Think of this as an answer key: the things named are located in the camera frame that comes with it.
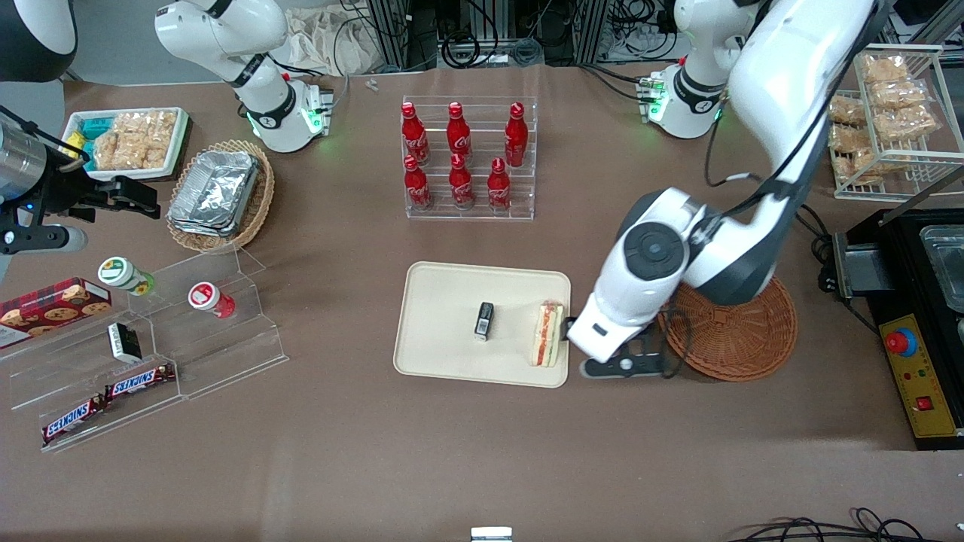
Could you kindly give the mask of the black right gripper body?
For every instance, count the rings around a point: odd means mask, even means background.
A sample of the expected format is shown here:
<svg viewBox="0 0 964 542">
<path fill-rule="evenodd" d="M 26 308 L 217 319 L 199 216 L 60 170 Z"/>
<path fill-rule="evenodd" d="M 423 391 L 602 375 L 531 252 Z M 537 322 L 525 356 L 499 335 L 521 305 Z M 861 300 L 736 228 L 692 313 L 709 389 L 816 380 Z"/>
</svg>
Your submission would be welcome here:
<svg viewBox="0 0 964 542">
<path fill-rule="evenodd" d="M 40 224 L 49 214 L 76 216 L 92 223 L 96 210 L 114 208 L 110 186 L 90 178 L 83 169 L 72 172 L 27 172 L 22 175 L 22 224 Z"/>
</svg>

